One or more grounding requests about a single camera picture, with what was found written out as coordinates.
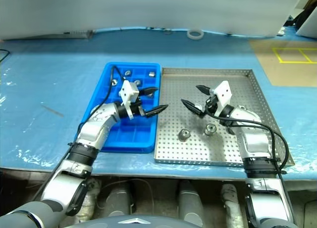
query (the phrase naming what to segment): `metal cylinder part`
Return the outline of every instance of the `metal cylinder part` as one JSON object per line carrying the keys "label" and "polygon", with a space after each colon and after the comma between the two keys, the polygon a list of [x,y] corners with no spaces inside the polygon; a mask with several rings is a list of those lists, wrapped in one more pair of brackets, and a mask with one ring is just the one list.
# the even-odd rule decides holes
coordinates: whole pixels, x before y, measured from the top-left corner
{"label": "metal cylinder part", "polygon": [[112,85],[115,86],[115,85],[117,85],[117,84],[118,84],[118,80],[113,79],[113,80],[112,80]]}
{"label": "metal cylinder part", "polygon": [[132,73],[130,70],[125,71],[124,76],[130,76]]}
{"label": "metal cylinder part", "polygon": [[181,131],[178,133],[178,139],[181,142],[185,142],[190,137],[190,132],[187,129],[181,129]]}
{"label": "metal cylinder part", "polygon": [[141,85],[141,81],[139,79],[134,81],[135,85],[140,86]]}
{"label": "metal cylinder part", "polygon": [[208,136],[215,134],[216,131],[217,131],[217,127],[214,124],[207,124],[205,127],[205,134]]}
{"label": "metal cylinder part", "polygon": [[154,77],[155,77],[155,72],[150,72],[150,73],[149,73],[149,77],[154,78]]}

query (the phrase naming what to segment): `tape roll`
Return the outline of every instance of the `tape roll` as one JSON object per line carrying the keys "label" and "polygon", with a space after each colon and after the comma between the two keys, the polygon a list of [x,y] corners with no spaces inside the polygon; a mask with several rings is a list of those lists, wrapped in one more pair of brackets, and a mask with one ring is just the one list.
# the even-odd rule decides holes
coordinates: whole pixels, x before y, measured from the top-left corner
{"label": "tape roll", "polygon": [[[199,35],[194,36],[192,35],[192,33],[199,33]],[[203,36],[204,36],[204,32],[202,30],[193,29],[193,30],[187,31],[187,37],[192,40],[200,40]]]}

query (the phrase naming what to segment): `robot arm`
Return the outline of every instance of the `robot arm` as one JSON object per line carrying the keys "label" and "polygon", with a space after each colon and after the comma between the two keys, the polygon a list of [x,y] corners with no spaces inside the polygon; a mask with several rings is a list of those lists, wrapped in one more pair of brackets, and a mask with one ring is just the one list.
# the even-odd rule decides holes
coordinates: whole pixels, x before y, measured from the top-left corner
{"label": "robot arm", "polygon": [[86,179],[93,163],[103,147],[113,125],[122,118],[140,115],[154,116],[167,108],[161,105],[144,111],[140,96],[148,95],[157,88],[138,90],[135,83],[123,82],[120,95],[123,103],[101,105],[84,123],[70,152],[47,183],[40,201],[22,205],[0,218],[3,227],[55,228],[65,216],[76,215],[87,193]]}
{"label": "robot arm", "polygon": [[203,85],[198,85],[197,88],[209,96],[205,111],[196,108],[187,100],[182,100],[186,108],[199,117],[210,115],[219,119],[221,125],[228,126],[229,131],[237,136],[247,175],[246,185],[250,191],[246,197],[249,227],[297,228],[282,181],[276,177],[276,160],[272,156],[268,137],[263,130],[265,128],[248,127],[254,126],[252,122],[261,122],[260,117],[243,106],[235,108],[230,105],[232,94],[228,81],[223,81],[214,90]]}

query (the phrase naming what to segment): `metal perforated tray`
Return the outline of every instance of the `metal perforated tray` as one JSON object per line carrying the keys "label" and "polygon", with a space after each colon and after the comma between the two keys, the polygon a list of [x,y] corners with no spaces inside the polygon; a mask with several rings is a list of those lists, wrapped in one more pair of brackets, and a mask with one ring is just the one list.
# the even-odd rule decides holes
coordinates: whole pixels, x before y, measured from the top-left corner
{"label": "metal perforated tray", "polygon": [[[243,165],[236,136],[229,134],[225,127],[209,116],[198,118],[180,101],[186,99],[204,106],[208,97],[195,86],[206,85],[213,88],[223,80],[229,81],[233,94],[230,102],[232,106],[245,106],[257,113],[263,123],[279,132],[252,70],[163,68],[160,104],[169,104],[169,107],[158,116],[155,147],[157,162],[236,167]],[[208,123],[217,127],[213,136],[204,134]],[[186,142],[181,142],[178,133],[184,128],[190,131],[191,137]],[[279,138],[276,139],[276,155],[281,159],[285,155]],[[294,165],[291,155],[287,165]]]}

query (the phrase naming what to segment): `yellow tape line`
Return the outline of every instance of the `yellow tape line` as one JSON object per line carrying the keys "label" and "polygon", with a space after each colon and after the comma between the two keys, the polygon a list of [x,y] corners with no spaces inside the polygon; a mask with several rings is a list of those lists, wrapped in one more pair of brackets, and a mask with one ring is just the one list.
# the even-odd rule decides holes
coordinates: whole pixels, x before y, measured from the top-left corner
{"label": "yellow tape line", "polygon": [[[305,57],[305,59],[307,59],[307,61],[283,61],[283,59],[281,58],[277,50],[298,50],[298,52],[300,52]],[[317,51],[317,48],[277,48],[277,47],[274,47],[272,48],[272,51],[274,52],[275,56],[278,58],[278,61],[280,63],[317,63],[315,61],[312,61],[307,56],[307,54],[303,52],[303,51]]]}

